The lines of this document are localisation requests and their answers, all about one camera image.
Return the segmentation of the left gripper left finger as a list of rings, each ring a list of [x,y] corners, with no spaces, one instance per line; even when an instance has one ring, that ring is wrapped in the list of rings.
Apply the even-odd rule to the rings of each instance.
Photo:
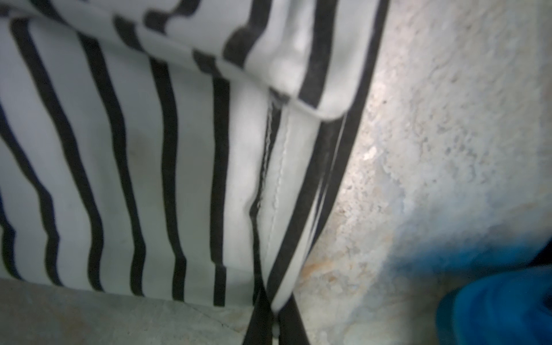
[[[274,314],[266,293],[258,293],[243,345],[273,344]]]

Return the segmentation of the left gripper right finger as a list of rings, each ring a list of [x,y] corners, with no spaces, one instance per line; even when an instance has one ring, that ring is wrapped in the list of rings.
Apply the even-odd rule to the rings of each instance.
[[[279,345],[311,344],[294,295],[290,296],[288,302],[280,310],[278,324],[280,327]]]

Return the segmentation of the black white zebra tank top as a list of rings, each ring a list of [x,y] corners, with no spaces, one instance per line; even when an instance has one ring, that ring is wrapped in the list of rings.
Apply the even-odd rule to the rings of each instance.
[[[1,276],[274,312],[329,218],[387,1],[3,1]]]

